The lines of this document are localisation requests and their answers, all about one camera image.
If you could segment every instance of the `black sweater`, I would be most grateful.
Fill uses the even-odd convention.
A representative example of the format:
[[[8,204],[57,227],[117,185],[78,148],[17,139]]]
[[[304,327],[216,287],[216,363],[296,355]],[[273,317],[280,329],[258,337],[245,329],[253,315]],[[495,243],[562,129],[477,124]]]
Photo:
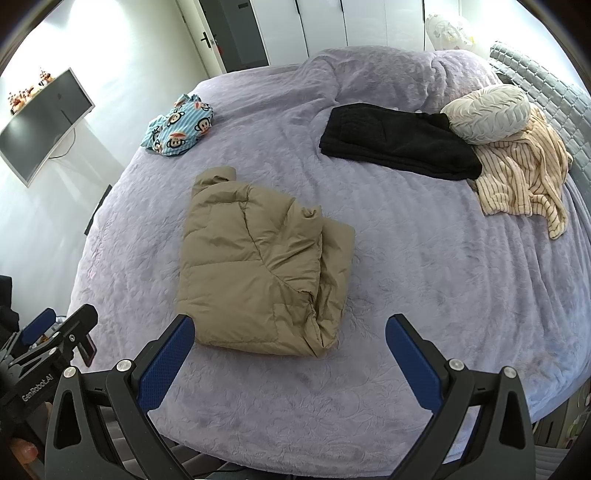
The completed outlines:
[[[445,114],[367,103],[333,108],[320,151],[444,180],[476,179],[482,171],[470,145],[450,130]]]

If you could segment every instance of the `tan puffer jacket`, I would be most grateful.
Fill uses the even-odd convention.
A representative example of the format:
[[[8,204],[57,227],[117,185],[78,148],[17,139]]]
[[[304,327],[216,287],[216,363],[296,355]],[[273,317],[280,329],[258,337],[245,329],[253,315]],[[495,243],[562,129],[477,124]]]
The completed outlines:
[[[206,345],[321,356],[336,342],[354,243],[320,207],[211,168],[193,186],[178,312]]]

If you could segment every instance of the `headboard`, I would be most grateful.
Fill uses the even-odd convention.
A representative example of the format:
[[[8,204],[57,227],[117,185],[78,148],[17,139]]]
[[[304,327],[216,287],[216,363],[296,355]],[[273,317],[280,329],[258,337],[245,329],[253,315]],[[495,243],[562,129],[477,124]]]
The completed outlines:
[[[543,66],[508,45],[495,43],[489,62],[507,75],[544,110],[573,156],[570,176],[591,210],[591,98],[576,85],[559,80]]]

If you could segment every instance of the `folded jacket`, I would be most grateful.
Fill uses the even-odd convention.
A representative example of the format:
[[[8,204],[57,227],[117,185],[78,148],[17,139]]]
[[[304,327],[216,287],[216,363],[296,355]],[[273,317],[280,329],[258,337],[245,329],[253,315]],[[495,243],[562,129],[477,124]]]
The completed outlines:
[[[472,148],[451,132],[446,115],[367,103],[333,108],[320,151],[444,180],[476,179],[482,171]]]
[[[322,356],[336,342],[355,231],[285,193],[197,177],[185,223],[178,312],[200,343]]]

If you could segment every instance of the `tv screen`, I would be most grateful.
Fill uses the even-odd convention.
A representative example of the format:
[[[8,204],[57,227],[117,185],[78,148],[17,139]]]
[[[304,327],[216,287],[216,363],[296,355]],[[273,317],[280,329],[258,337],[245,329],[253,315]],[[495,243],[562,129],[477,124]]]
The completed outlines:
[[[94,107],[68,69],[27,102],[0,133],[0,154],[26,184],[53,148]]]

